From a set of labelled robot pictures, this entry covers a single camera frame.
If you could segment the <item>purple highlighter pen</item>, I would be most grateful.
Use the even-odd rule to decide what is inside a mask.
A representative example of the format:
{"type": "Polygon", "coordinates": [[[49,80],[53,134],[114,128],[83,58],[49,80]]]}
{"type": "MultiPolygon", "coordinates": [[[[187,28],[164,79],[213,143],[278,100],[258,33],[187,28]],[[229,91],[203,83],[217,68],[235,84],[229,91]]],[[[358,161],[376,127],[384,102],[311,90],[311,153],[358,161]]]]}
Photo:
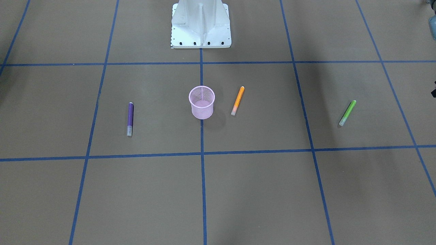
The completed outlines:
{"type": "Polygon", "coordinates": [[[134,121],[134,104],[132,102],[129,102],[127,130],[126,130],[126,135],[128,137],[132,136],[133,133],[133,121],[134,121]]]}

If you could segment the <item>green highlighter pen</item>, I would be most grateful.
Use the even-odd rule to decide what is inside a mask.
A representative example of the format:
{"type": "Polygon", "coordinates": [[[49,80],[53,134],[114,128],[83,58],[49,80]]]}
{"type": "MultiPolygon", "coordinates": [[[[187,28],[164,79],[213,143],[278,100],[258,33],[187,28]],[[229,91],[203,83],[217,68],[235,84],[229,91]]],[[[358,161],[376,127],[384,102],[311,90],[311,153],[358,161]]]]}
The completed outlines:
{"type": "Polygon", "coordinates": [[[353,110],[353,108],[355,107],[355,105],[356,105],[356,100],[352,100],[352,101],[350,102],[350,104],[348,105],[347,109],[345,110],[345,112],[344,112],[342,118],[340,119],[339,123],[338,123],[338,125],[339,125],[340,127],[343,127],[343,126],[344,126],[345,122],[347,121],[348,117],[350,116],[351,111],[353,110]]]}

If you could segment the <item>white pedestal column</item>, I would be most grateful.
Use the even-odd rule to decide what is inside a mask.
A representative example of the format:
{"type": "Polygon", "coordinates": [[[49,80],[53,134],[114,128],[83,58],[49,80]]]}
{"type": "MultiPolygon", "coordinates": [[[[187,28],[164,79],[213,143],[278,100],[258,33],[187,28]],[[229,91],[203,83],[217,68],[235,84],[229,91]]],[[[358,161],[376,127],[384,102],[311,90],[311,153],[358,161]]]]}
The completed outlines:
{"type": "Polygon", "coordinates": [[[173,49],[232,46],[229,7],[221,0],[179,0],[172,6],[173,49]]]}

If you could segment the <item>orange highlighter pen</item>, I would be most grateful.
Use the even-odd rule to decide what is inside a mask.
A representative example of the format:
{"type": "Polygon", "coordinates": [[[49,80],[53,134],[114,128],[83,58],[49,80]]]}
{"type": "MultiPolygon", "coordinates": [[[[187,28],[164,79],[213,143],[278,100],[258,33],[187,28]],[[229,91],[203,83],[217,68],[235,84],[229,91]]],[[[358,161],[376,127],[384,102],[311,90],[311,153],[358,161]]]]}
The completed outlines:
{"type": "Polygon", "coordinates": [[[236,112],[237,112],[237,110],[238,110],[238,107],[239,107],[239,105],[240,105],[240,102],[241,102],[241,99],[242,99],[242,96],[243,96],[243,93],[244,93],[244,90],[245,90],[245,87],[244,87],[244,86],[241,86],[240,89],[239,89],[239,92],[238,92],[238,94],[237,94],[237,97],[236,97],[236,99],[235,99],[235,102],[234,102],[234,105],[233,105],[232,111],[231,111],[231,115],[232,115],[232,116],[235,116],[235,115],[236,115],[236,112]]]}

